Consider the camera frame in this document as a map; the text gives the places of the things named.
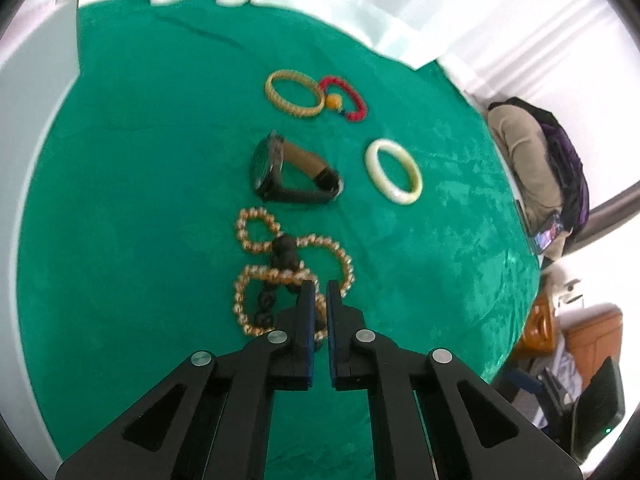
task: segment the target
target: smartphone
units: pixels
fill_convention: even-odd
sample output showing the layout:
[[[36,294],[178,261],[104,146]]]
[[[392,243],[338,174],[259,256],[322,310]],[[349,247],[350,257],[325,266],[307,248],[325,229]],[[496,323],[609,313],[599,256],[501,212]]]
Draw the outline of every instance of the smartphone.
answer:
[[[563,230],[564,224],[560,219],[560,213],[556,211],[546,219],[542,227],[533,235],[533,246],[536,252],[542,254]]]

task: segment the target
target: purple bag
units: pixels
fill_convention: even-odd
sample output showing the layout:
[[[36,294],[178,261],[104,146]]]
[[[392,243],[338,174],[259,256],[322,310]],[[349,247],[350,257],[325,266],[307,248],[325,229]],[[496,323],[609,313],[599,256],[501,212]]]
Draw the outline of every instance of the purple bag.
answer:
[[[582,161],[573,143],[551,112],[536,108],[517,97],[492,103],[489,110],[500,105],[522,108],[540,124],[546,138],[549,166],[562,192],[563,205],[560,218],[566,230],[572,229],[568,237],[572,240],[589,219],[589,187],[582,171]]]

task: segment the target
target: white jade bangle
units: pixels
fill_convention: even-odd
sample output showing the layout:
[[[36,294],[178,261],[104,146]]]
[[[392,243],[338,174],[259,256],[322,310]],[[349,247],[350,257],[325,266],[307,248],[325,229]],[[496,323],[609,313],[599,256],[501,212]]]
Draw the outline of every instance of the white jade bangle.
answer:
[[[411,192],[400,189],[388,179],[378,159],[380,150],[393,155],[402,164],[409,174]],[[364,154],[364,163],[373,183],[389,200],[402,205],[412,204],[418,200],[422,193],[422,175],[412,156],[400,144],[389,139],[374,140]]]

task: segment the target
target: jewelry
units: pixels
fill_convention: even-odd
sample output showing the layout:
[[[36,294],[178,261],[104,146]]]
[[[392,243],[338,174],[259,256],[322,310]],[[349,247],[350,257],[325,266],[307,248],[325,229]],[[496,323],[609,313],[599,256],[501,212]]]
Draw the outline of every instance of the jewelry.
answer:
[[[287,101],[284,97],[278,94],[273,87],[273,82],[278,79],[287,79],[300,83],[302,86],[308,88],[314,93],[318,100],[318,104],[313,107],[305,107],[298,106]],[[276,72],[267,78],[267,81],[264,84],[264,93],[267,95],[267,99],[271,101],[276,108],[279,108],[283,112],[293,115],[294,117],[314,117],[322,111],[322,108],[324,108],[324,91],[320,88],[318,83],[308,75],[295,70],[276,70]]]
[[[238,213],[238,219],[236,220],[236,238],[242,244],[242,248],[247,252],[252,254],[268,253],[271,251],[271,242],[253,242],[249,240],[246,223],[248,220],[254,219],[262,220],[275,237],[284,234],[280,231],[280,224],[275,221],[274,216],[269,214],[265,208],[252,207],[250,209],[241,209]],[[344,298],[356,279],[353,274],[351,257],[343,248],[340,247],[340,244],[332,240],[330,237],[322,237],[311,233],[306,236],[296,238],[296,245],[299,248],[307,246],[325,247],[335,255],[335,257],[340,261],[342,274],[344,275],[344,280],[340,284],[340,295]],[[289,283],[301,285],[303,281],[311,280],[314,282],[314,286],[316,288],[316,312],[326,323],[326,299],[324,294],[320,293],[320,282],[318,277],[312,273],[310,269],[304,266],[304,262],[300,261],[300,270],[296,271],[289,269],[271,269],[268,266],[247,265],[244,266],[244,269],[240,272],[238,278],[234,282],[233,306],[233,312],[238,320],[238,325],[242,327],[242,331],[245,335],[259,336],[274,330],[274,327],[262,328],[249,323],[249,317],[244,312],[243,303],[244,289],[250,280],[261,280],[264,282],[278,283],[280,285],[289,285]],[[314,340],[316,342],[322,341],[324,338],[326,338],[326,329],[319,330],[314,335]]]
[[[364,99],[349,83],[335,75],[325,76],[319,82],[319,86],[323,92],[326,92],[326,88],[329,85],[336,85],[344,90],[356,105],[356,111],[345,112],[342,109],[342,97],[340,94],[329,94],[326,97],[326,107],[329,108],[329,110],[334,110],[339,114],[344,115],[344,117],[351,123],[357,123],[367,116],[367,105],[364,103]]]
[[[411,192],[400,189],[388,179],[378,159],[380,150],[393,155],[402,164],[409,174]],[[364,154],[364,162],[373,183],[389,200],[401,205],[412,204],[418,200],[422,193],[422,175],[412,156],[400,144],[389,139],[374,140]]]

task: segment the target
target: bangle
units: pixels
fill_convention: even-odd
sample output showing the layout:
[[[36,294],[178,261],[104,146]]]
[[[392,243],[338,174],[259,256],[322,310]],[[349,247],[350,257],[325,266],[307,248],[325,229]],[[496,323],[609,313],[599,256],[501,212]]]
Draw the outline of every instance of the bangle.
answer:
[[[335,75],[328,75],[321,79],[319,85],[323,92],[326,92],[326,88],[329,85],[336,85],[337,87],[340,87],[356,105],[356,110],[354,112],[345,112],[342,110],[342,97],[340,97],[339,94],[329,94],[326,97],[327,108],[344,115],[344,117],[351,123],[360,122],[367,116],[367,105],[364,104],[364,100],[344,79]]]
[[[277,79],[287,79],[300,83],[302,86],[313,92],[318,100],[318,104],[313,107],[306,107],[298,106],[287,101],[284,97],[278,94],[273,87],[273,81]],[[283,112],[293,115],[294,117],[314,117],[322,111],[322,108],[324,108],[324,91],[320,88],[320,85],[308,75],[305,75],[302,72],[296,72],[295,70],[276,70],[276,72],[267,78],[267,81],[264,84],[264,93],[267,95],[267,99],[271,101],[276,108],[279,108]]]
[[[393,155],[402,164],[409,174],[411,192],[400,189],[389,180],[378,160],[379,150]],[[418,200],[422,193],[422,175],[412,156],[400,144],[389,139],[374,140],[364,154],[364,162],[373,183],[391,202],[408,205]]]

